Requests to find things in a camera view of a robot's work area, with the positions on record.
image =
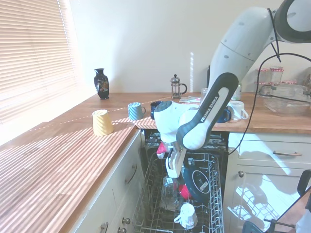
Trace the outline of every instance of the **blue striped mug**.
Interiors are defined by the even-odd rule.
[[[145,107],[141,106],[141,103],[134,102],[128,105],[128,117],[130,120],[140,120],[144,118],[144,114],[146,113]]]

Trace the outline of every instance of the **white cabinet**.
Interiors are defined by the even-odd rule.
[[[263,219],[278,219],[299,198],[297,185],[303,171],[238,165],[227,176],[226,189],[231,191],[224,202],[225,232],[241,233],[246,220],[266,231],[270,224]]]
[[[230,149],[237,146],[240,135],[230,134]],[[276,134],[273,137],[251,134],[245,138],[241,148],[228,159],[224,196],[226,233],[241,233],[246,220],[267,230],[270,224],[263,219],[278,219],[299,198],[300,176],[311,168],[309,139],[300,143],[294,135],[286,139]],[[275,150],[302,155],[275,155]]]
[[[122,218],[132,217],[143,181],[138,153],[140,134],[137,132],[129,141],[71,232],[100,233],[101,225],[108,222],[107,233],[116,233],[118,227],[122,228]]]
[[[111,226],[108,227],[107,233],[117,233],[119,228],[126,229],[127,233],[134,233],[134,226],[132,224],[133,215],[135,212],[138,197],[140,195],[142,182],[143,175],[140,171],[135,180],[133,180],[130,188],[124,195],[124,198],[117,210],[115,218],[113,219]],[[125,222],[122,222],[123,219],[129,219],[130,223],[127,224]]]

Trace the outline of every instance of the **french press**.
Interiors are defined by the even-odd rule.
[[[174,77],[171,78],[171,86],[172,86],[172,98],[173,99],[180,99],[181,95],[187,92],[187,86],[184,83],[179,83],[180,78],[174,74]],[[183,93],[180,93],[180,86],[185,86],[186,90]]]

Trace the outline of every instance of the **dishwasher rack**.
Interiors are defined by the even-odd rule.
[[[208,205],[179,197],[174,211],[172,207],[171,210],[166,210],[161,201],[162,182],[167,174],[165,160],[158,159],[154,153],[149,160],[134,212],[133,225],[136,233],[224,233],[218,159],[209,153],[187,154],[189,164],[201,168],[209,179],[211,189]],[[198,217],[198,224],[193,229],[185,229],[173,221],[185,202],[194,206]]]

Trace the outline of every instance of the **black vase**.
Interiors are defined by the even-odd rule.
[[[96,76],[94,78],[94,84],[97,90],[98,96],[101,100],[109,98],[109,81],[108,77],[104,75],[104,69],[95,69]]]

